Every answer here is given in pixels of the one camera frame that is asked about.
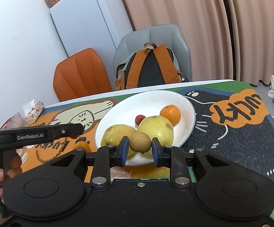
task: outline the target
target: red fruit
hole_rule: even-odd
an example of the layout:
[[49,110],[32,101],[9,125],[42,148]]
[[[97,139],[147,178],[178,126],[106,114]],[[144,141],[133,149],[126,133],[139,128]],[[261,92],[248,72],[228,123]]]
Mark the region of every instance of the red fruit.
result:
[[146,117],[144,115],[137,115],[135,118],[135,123],[140,125],[141,121],[144,120]]

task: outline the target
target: orange chair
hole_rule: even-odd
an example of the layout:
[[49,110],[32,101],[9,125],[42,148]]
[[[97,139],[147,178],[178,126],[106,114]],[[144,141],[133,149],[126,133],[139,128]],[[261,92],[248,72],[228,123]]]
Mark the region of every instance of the orange chair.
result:
[[57,65],[53,87],[60,101],[112,91],[106,68],[91,48]]

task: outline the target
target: pink curtain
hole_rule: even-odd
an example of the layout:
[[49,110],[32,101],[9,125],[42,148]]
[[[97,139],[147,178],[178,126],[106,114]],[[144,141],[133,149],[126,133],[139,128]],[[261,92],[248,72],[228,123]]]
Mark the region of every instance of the pink curtain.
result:
[[232,79],[230,33],[223,0],[123,0],[133,27],[172,23],[188,43],[193,80]]
[[237,80],[269,84],[274,74],[274,0],[228,0],[233,20]]

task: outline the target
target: human hand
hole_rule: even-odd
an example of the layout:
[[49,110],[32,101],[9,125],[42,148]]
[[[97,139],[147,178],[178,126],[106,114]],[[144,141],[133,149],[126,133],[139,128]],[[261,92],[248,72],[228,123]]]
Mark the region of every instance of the human hand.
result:
[[0,198],[2,198],[3,186],[6,184],[6,182],[9,179],[22,173],[21,165],[22,165],[22,160],[19,157],[19,155],[16,154],[10,160],[11,169],[7,173],[4,173],[4,170],[0,169],[0,186],[1,186],[0,187]]

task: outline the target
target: cream cat illustration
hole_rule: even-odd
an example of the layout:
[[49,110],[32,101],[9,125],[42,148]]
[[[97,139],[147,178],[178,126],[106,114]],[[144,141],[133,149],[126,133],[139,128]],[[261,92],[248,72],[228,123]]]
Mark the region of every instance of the cream cat illustration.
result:
[[86,131],[93,128],[113,106],[111,100],[75,106],[55,115],[49,125],[81,123]]

